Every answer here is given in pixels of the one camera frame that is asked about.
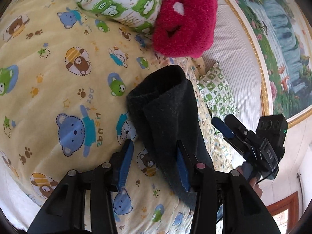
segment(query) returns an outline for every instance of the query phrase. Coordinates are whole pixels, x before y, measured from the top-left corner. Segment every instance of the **yellow bedsheet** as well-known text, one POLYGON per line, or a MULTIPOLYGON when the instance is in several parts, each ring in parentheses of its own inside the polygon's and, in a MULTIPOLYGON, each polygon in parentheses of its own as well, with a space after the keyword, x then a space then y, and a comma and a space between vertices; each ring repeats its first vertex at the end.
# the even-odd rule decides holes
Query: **yellow bedsheet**
POLYGON ((118 231, 188 233, 192 212, 157 166, 145 165, 149 155, 125 100, 153 71, 180 65, 194 86, 207 150, 218 170, 229 170, 230 151, 214 138, 196 85, 202 60, 155 54, 143 36, 86 15, 73 0, 13 0, 0 31, 0 155, 23 192, 41 206, 68 170, 95 168, 129 138, 135 151, 127 182, 112 196, 121 206, 118 231))

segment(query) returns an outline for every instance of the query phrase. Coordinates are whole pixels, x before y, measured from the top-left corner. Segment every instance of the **hand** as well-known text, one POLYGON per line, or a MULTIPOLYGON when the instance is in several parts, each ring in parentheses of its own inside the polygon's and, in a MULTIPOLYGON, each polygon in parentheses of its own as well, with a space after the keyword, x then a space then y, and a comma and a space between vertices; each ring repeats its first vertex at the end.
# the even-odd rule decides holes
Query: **hand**
MULTIPOLYGON (((242 166, 239 166, 236 168, 236 170, 238 170, 242 175, 243 175, 243 169, 242 169, 242 166)), ((252 178, 250 181, 249 181, 249 184, 251 185, 251 187, 253 188, 253 190, 255 190, 256 194, 261 198, 262 194, 263 194, 263 191, 262 189, 259 187, 257 183, 257 179, 256 178, 252 178)))

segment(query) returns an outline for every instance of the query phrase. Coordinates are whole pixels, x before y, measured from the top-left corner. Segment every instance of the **window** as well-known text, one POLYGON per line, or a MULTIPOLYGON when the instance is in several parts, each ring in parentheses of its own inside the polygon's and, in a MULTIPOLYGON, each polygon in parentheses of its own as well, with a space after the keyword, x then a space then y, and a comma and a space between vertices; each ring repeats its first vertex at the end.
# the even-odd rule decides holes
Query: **window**
POLYGON ((277 215, 273 216, 273 219, 277 223, 277 226, 280 229, 281 234, 287 233, 287 225, 288 225, 288 209, 278 213, 277 215))
POLYGON ((299 218, 298 192, 267 207, 281 234, 287 234, 296 225, 299 218))

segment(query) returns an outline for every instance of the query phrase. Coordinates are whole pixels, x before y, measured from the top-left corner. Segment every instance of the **green and white pillow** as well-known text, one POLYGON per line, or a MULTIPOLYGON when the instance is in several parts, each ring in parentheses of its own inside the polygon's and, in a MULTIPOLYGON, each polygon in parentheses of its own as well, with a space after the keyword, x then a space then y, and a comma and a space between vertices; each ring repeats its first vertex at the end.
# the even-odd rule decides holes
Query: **green and white pillow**
POLYGON ((197 81, 199 92, 212 112, 212 117, 222 121, 228 114, 237 114, 233 93, 222 74, 219 63, 215 63, 207 74, 197 81))
POLYGON ((161 0, 75 0, 81 8, 103 14, 137 32, 152 33, 161 0))

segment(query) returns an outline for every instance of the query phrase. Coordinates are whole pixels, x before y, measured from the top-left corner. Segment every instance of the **red plush toy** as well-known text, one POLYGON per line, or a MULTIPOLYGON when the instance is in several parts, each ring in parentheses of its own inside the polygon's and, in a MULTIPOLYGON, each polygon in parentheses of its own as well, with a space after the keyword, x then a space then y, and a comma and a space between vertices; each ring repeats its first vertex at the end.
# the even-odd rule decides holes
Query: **red plush toy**
POLYGON ((153 35, 156 52, 198 58, 213 44, 217 0, 162 0, 153 35))

